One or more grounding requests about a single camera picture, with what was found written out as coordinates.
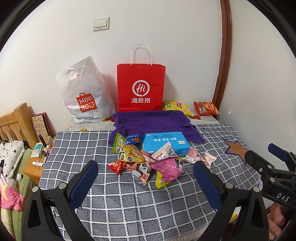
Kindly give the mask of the person right hand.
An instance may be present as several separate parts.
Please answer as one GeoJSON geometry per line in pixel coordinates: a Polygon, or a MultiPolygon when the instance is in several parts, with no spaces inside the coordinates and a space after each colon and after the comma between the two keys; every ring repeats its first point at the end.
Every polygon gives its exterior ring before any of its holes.
{"type": "Polygon", "coordinates": [[[267,216],[269,240],[273,240],[281,234],[281,226],[285,223],[285,217],[281,213],[281,205],[273,203],[270,206],[270,214],[267,216]]]}

